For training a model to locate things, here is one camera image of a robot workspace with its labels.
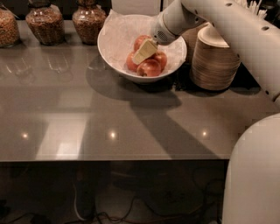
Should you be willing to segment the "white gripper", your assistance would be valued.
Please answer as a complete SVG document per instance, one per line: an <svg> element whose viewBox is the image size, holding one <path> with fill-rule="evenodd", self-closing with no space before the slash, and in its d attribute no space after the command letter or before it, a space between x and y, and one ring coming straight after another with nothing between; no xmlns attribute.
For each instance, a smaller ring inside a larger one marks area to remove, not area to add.
<svg viewBox="0 0 280 224"><path fill-rule="evenodd" d="M132 58L133 62L137 65L155 54L158 50L158 45L168 46L177 39L177 37L168 30L162 12L154 17L150 33L157 44L149 38L142 42Z"/></svg>

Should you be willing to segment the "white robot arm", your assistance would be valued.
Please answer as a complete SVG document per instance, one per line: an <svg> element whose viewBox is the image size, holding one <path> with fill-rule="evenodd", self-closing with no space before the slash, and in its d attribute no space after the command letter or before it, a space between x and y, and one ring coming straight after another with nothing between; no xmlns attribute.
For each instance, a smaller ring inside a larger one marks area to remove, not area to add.
<svg viewBox="0 0 280 224"><path fill-rule="evenodd" d="M235 0L174 0L156 17L151 36L168 46L207 21L246 68L234 90L261 90L279 104L280 30ZM231 153L223 197L222 224L280 224L280 115L251 125Z"/></svg>

